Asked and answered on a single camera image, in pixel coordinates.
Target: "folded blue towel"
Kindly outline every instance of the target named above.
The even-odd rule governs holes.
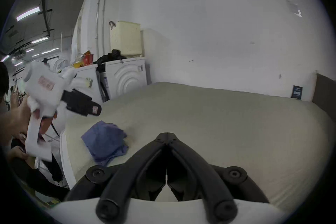
[[[117,125],[99,121],[82,135],[82,140],[94,161],[105,166],[113,158],[126,154],[128,150],[124,142],[126,136]]]

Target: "person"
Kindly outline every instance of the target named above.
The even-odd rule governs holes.
[[[50,68],[50,64],[48,63],[48,59],[44,58],[43,61],[44,65],[48,66]]]
[[[0,102],[4,103],[4,96],[8,92],[9,85],[7,82],[8,72],[3,63],[0,63]],[[39,118],[39,110],[33,112],[33,117]],[[28,154],[25,153],[25,139],[28,129],[31,111],[27,104],[27,96],[23,98],[18,107],[12,108],[9,112],[0,114],[0,143],[3,147],[11,142],[11,149],[7,151],[6,157],[10,167],[17,177],[26,182],[27,185],[36,191],[59,200],[64,200],[69,192],[67,188],[62,188],[50,183],[45,176],[38,170],[31,168],[26,162]],[[40,134],[44,134],[52,118],[46,118],[41,122],[39,129]],[[53,156],[51,163],[45,162],[49,172],[55,181],[62,180],[62,172]]]

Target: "red label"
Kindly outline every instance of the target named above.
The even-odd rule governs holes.
[[[51,91],[53,89],[54,85],[55,85],[55,83],[53,83],[49,79],[46,79],[44,76],[41,76],[39,78],[39,84],[42,87],[45,87],[48,91]]]

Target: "black hair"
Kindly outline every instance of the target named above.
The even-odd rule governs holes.
[[[0,62],[0,96],[4,96],[8,93],[9,88],[9,76],[7,67],[3,62]]]

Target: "ceiling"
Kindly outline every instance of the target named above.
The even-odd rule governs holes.
[[[63,49],[69,49],[71,46],[73,28],[76,24],[83,0],[46,0],[45,2],[46,10],[52,9],[51,12],[47,12],[47,21],[49,28],[53,30],[51,30],[48,40],[29,44],[23,48],[24,50],[29,48],[34,49],[26,54],[23,58],[25,61],[32,60],[32,56],[38,53],[40,53],[38,57],[50,57],[53,54],[58,54],[58,51],[44,55],[41,53],[60,47],[61,33]],[[30,41],[48,35],[43,14],[35,13],[20,21],[16,20],[17,16],[38,6],[40,7],[40,11],[42,11],[41,0],[15,0],[2,30],[0,40],[1,52],[8,54]]]

